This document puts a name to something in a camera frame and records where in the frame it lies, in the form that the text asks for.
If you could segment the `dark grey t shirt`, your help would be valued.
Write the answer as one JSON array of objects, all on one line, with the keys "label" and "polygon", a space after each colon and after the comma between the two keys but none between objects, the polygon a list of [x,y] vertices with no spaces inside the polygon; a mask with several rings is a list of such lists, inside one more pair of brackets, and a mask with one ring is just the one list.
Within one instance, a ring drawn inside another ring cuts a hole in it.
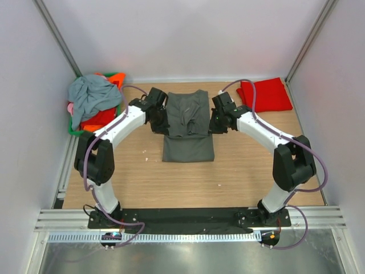
[{"label": "dark grey t shirt", "polygon": [[168,132],[164,136],[164,162],[197,163],[214,161],[213,136],[209,132],[208,92],[168,94]]}]

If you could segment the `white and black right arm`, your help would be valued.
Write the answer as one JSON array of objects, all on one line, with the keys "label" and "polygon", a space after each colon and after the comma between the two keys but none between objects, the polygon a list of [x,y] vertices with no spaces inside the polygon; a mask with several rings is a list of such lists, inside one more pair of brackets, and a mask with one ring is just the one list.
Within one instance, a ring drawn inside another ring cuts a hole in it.
[{"label": "white and black right arm", "polygon": [[222,92],[212,98],[214,107],[209,129],[213,134],[227,133],[232,129],[246,134],[267,148],[273,155],[274,184],[257,204],[257,219],[264,226],[276,222],[295,190],[317,173],[310,142],[300,135],[284,135],[261,119],[248,106],[236,106],[230,95]]}]

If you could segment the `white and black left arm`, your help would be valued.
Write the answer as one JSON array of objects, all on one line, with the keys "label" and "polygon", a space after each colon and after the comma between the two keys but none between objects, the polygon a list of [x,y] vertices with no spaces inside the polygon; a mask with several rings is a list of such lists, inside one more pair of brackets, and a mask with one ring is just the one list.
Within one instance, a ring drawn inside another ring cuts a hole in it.
[{"label": "white and black left arm", "polygon": [[92,193],[96,203],[89,214],[90,228],[125,225],[123,210],[112,186],[114,150],[129,134],[147,123],[155,134],[167,135],[167,102],[168,95],[153,87],[150,92],[127,103],[124,111],[106,126],[95,132],[85,131],[79,137],[74,168],[83,178],[84,189]]}]

